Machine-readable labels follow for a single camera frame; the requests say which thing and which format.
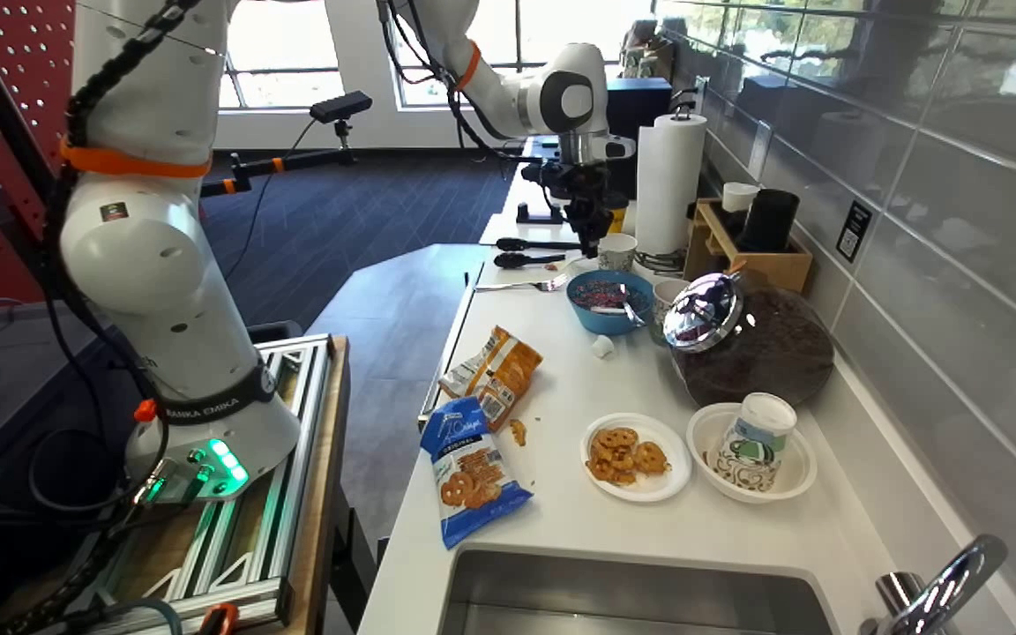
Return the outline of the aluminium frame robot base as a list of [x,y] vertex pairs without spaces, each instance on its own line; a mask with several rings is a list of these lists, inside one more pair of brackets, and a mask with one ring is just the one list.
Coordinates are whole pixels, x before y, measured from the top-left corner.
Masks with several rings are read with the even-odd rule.
[[331,609],[360,625],[373,553],[343,494],[349,342],[262,342],[262,359],[299,421],[297,452],[224,501],[139,505],[0,635],[316,635]]

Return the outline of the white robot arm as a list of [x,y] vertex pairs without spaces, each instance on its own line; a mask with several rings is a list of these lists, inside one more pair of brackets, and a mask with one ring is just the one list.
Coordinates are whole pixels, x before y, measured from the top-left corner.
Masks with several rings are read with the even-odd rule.
[[[566,43],[532,79],[499,76],[470,39],[476,3],[376,0],[376,11],[409,27],[422,68],[491,133],[551,133],[571,170],[630,152],[609,130],[597,47]],[[131,347],[145,428],[125,457],[163,501],[233,498],[299,446],[197,224],[233,11],[237,0],[74,0],[62,193],[50,227],[71,286]]]

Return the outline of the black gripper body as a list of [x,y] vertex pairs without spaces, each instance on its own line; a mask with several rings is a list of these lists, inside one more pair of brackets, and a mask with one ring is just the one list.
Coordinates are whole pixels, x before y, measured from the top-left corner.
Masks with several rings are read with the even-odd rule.
[[633,140],[606,133],[597,152],[583,152],[574,137],[539,137],[539,188],[562,206],[574,231],[609,227],[609,193],[622,165],[633,154]]

